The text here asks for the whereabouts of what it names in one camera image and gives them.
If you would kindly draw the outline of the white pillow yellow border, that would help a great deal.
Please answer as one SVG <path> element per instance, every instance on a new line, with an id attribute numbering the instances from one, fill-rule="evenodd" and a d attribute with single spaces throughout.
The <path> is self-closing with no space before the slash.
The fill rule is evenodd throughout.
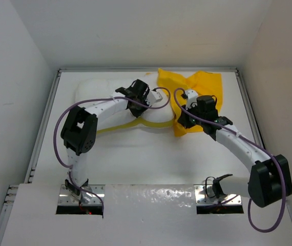
<path id="1" fill-rule="evenodd" d="M 110 97 L 115 89 L 131 85 L 140 79 L 149 85 L 151 89 L 158 87 L 157 73 L 148 73 L 138 77 L 128 78 L 89 78 L 79 82 L 77 85 L 73 101 L 75 103 L 96 98 Z M 129 110 L 116 113 L 110 118 L 97 125 L 97 133 L 108 135 L 114 132 L 131 132 L 140 130 L 149 133 L 173 133 L 174 113 L 171 105 L 158 110 L 147 109 L 140 117 L 135 118 Z"/>

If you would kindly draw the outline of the yellow pillowcase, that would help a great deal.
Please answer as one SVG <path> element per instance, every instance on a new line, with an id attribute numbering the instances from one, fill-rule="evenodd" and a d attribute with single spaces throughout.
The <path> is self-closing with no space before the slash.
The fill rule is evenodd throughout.
<path id="1" fill-rule="evenodd" d="M 223 86 L 222 77 L 218 73 L 208 73 L 198 71 L 189 77 L 184 77 L 181 74 L 166 71 L 163 69 L 158 70 L 157 85 L 165 87 L 171 94 L 171 108 L 174 112 L 173 129 L 176 137 L 182 137 L 187 133 L 202 132 L 201 126 L 195 126 L 190 129 L 185 129 L 178 123 L 178 117 L 181 115 L 181 109 L 177 106 L 174 100 L 174 91 L 177 88 L 184 90 L 193 89 L 199 95 L 214 95 L 217 98 L 216 109 L 221 110 L 223 105 Z"/>

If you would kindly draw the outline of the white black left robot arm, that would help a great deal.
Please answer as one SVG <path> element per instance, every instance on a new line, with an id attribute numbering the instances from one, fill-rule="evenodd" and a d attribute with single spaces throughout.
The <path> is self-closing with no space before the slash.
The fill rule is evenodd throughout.
<path id="1" fill-rule="evenodd" d="M 83 188 L 88 185 L 85 174 L 87 153 L 95 144 L 99 123 L 125 110 L 138 118 L 160 100 L 161 96 L 155 90 L 150 90 L 148 84 L 137 79 L 127 88 L 116 89 L 109 98 L 83 100 L 66 109 L 57 121 L 53 135 L 56 158 L 62 166 L 69 169 L 65 180 L 66 188 L 75 196 L 80 196 Z M 60 137 L 67 151 L 67 164 L 60 159 L 56 145 L 57 129 L 65 115 L 67 118 Z"/>

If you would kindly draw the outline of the white front cover board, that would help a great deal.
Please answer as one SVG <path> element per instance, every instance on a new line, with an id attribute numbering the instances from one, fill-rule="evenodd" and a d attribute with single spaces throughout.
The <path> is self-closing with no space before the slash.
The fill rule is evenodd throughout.
<path id="1" fill-rule="evenodd" d="M 192 186 L 106 185 L 104 215 L 56 214 L 60 185 L 21 184 L 2 245 L 292 245 L 292 222 L 259 233 L 247 214 L 198 214 Z"/>

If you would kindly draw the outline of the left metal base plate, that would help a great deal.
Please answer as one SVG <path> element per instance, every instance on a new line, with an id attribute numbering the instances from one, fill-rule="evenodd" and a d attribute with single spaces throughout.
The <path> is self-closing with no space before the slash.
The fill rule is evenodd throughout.
<path id="1" fill-rule="evenodd" d="M 101 199 L 104 199 L 105 197 L 104 185 L 88 185 L 88 187 L 84 187 L 84 189 L 92 191 Z M 101 206 L 99 198 L 97 198 L 95 195 L 82 192 L 80 196 L 76 196 L 72 194 L 64 184 L 61 185 L 57 202 L 58 206 L 76 207 L 78 206 L 79 202 L 82 206 Z"/>

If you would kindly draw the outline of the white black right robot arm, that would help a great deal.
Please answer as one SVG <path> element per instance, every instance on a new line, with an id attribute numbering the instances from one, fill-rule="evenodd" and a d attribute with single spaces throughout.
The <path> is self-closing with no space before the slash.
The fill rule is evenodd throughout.
<path id="1" fill-rule="evenodd" d="M 225 174 L 213 180 L 206 194 L 209 198 L 222 199 L 229 192 L 249 197 L 257 206 L 263 208 L 292 194 L 292 181 L 287 159 L 283 155 L 271 158 L 264 150 L 249 143 L 238 133 L 233 122 L 225 116 L 219 116 L 215 96 L 200 96 L 194 90 L 186 90 L 181 98 L 182 105 L 178 123 L 185 129 L 200 126 L 204 133 L 214 141 L 225 146 L 247 168 L 248 179 Z"/>

